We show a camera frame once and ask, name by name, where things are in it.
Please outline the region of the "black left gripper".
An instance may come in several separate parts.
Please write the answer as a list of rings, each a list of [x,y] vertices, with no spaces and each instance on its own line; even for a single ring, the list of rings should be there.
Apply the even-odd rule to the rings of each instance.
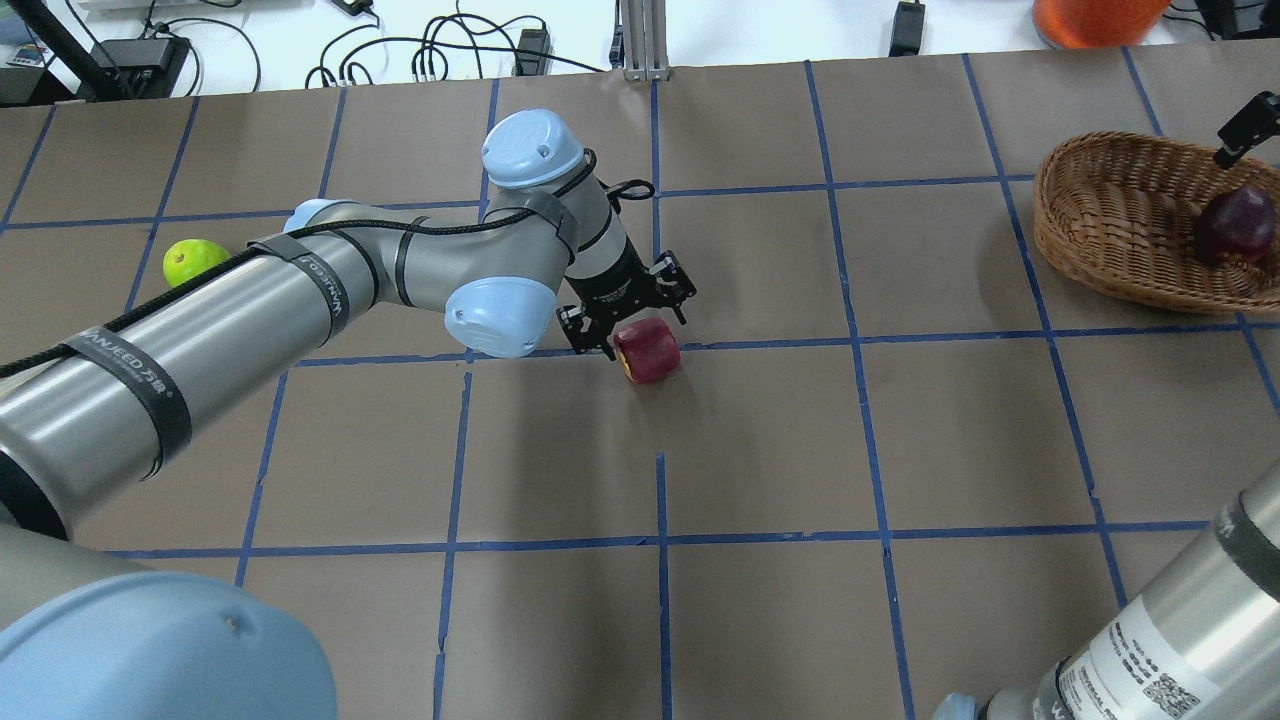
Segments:
[[[577,355],[600,351],[611,361],[617,360],[611,337],[620,323],[646,309],[669,309],[686,325],[684,304],[698,295],[673,251],[663,251],[649,266],[631,243],[603,273],[564,279],[580,300],[556,310],[566,340]]]

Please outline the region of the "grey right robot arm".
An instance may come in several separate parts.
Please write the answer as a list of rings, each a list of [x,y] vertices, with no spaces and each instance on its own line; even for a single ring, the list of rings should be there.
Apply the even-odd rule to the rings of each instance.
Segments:
[[[1277,702],[1277,324],[1070,320],[970,76],[771,128],[799,190],[655,202],[727,340],[649,402],[667,717],[1226,717]]]

